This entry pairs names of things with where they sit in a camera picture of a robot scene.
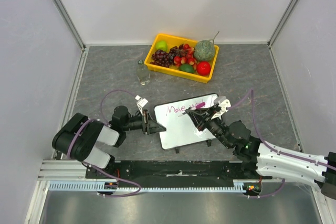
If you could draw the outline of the white marker pen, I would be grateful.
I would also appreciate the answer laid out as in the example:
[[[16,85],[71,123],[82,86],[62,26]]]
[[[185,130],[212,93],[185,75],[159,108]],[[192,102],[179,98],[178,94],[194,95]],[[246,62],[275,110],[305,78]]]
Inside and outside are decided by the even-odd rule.
[[[192,108],[188,108],[188,109],[186,109],[182,114],[180,114],[179,116],[186,115],[186,114],[187,114],[187,111],[189,111],[189,110],[196,110],[196,108],[195,108],[195,106],[192,107]]]

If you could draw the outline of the magenta marker cap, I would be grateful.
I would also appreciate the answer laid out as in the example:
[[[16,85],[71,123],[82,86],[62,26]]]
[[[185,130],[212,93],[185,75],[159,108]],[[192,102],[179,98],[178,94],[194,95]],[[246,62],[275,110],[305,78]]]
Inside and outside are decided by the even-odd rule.
[[[198,105],[195,106],[196,109],[202,108],[206,105],[205,102],[199,103]]]

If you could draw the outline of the small whiteboard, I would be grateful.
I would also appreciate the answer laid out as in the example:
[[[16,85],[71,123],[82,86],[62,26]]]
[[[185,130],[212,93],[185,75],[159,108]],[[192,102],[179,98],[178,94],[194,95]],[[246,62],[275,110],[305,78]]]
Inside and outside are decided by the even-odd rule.
[[[209,130],[198,131],[184,112],[201,103],[205,104],[205,108],[212,106],[217,97],[217,93],[209,93],[156,105],[154,107],[156,121],[166,128],[166,131],[159,133],[162,148],[177,149],[181,146],[213,140],[215,137]]]

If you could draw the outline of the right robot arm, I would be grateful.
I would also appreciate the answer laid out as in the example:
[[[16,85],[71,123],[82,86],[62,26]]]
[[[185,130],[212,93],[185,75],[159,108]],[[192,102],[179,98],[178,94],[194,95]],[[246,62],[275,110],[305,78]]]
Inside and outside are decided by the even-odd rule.
[[[293,180],[315,187],[331,199],[335,199],[335,153],[327,156],[313,155],[289,150],[254,137],[242,121],[226,125],[222,115],[229,108],[213,105],[187,109],[198,131],[208,130],[233,155],[241,160],[241,174],[248,179],[256,175]]]

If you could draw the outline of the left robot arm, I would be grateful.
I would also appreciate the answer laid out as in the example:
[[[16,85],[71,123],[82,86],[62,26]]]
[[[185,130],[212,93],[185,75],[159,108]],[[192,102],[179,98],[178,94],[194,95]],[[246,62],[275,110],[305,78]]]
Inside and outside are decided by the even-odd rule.
[[[54,136],[52,147],[70,159],[96,166],[103,178],[111,178],[115,173],[114,158],[97,148],[96,143],[118,148],[126,139],[127,131],[136,130],[149,135],[165,132],[166,127],[153,119],[148,110],[131,115],[128,108],[121,105],[114,109],[108,124],[76,113]]]

